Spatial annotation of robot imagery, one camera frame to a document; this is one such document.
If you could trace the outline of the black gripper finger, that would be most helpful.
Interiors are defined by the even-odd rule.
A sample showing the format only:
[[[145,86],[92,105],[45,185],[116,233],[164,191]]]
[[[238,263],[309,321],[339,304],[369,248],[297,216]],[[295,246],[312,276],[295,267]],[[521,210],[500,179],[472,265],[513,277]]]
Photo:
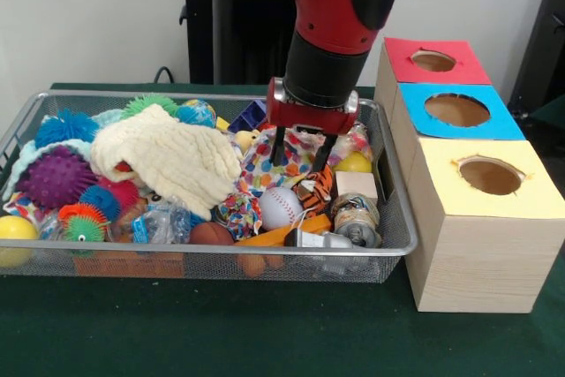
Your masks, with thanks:
[[[335,143],[336,143],[335,135],[328,134],[325,136],[323,145],[317,150],[317,153],[315,155],[312,166],[312,172],[320,172],[325,168],[328,161],[328,157]]]
[[[277,126],[275,131],[275,139],[272,146],[272,151],[270,154],[270,162],[273,166],[280,166],[283,162],[284,157],[284,136],[286,128],[283,126]]]

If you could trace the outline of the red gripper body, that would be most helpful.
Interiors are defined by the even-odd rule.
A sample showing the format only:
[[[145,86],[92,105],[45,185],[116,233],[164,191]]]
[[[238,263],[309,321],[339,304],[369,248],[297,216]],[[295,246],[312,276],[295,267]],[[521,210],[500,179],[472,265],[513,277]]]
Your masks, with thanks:
[[[277,127],[343,135],[354,125],[358,112],[359,95],[356,90],[350,92],[342,107],[328,109],[296,101],[285,90],[282,78],[273,77],[268,84],[267,120]]]

